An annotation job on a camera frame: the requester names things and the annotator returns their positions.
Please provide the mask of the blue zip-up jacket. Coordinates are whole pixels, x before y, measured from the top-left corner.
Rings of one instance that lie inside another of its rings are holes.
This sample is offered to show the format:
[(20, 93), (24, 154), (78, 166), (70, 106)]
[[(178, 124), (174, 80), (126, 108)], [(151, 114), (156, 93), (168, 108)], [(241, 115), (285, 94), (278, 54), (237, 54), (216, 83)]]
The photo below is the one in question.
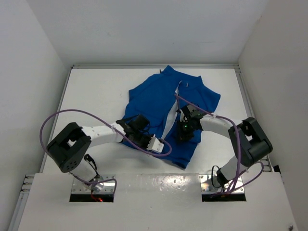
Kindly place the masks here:
[(177, 139), (177, 123), (180, 120), (177, 110), (190, 101), (213, 113), (221, 95), (206, 87), (201, 76), (194, 77), (171, 66), (148, 77), (128, 93), (124, 118), (139, 114), (145, 116), (150, 122), (149, 132), (170, 144), (163, 149), (164, 153), (171, 152), (164, 159), (185, 169), (201, 142), (201, 131), (194, 131), (190, 140), (180, 142)]

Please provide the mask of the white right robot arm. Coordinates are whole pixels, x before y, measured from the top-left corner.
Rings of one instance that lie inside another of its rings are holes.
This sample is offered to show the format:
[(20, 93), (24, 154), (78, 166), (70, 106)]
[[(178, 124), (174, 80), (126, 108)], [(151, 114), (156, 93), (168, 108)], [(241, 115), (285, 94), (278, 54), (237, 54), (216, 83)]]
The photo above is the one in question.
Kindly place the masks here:
[(236, 125), (229, 118), (188, 104), (180, 109), (177, 127), (180, 142), (191, 140), (196, 131), (210, 131), (230, 139), (234, 156), (211, 177), (215, 188), (223, 188), (228, 183), (228, 192), (235, 190), (235, 181), (241, 174), (273, 151), (269, 138), (253, 117)]

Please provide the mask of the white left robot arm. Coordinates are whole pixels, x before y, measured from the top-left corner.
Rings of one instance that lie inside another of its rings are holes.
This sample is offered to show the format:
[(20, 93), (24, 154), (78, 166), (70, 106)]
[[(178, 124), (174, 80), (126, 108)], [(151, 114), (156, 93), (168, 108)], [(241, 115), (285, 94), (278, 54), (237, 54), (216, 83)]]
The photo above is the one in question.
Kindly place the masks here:
[(63, 173), (71, 173), (85, 187), (94, 190), (103, 186), (104, 180), (88, 155), (90, 147), (131, 141), (147, 152), (161, 152), (161, 143), (146, 127), (149, 120), (142, 115), (118, 120), (111, 125), (82, 127), (69, 123), (48, 145), (49, 157)]

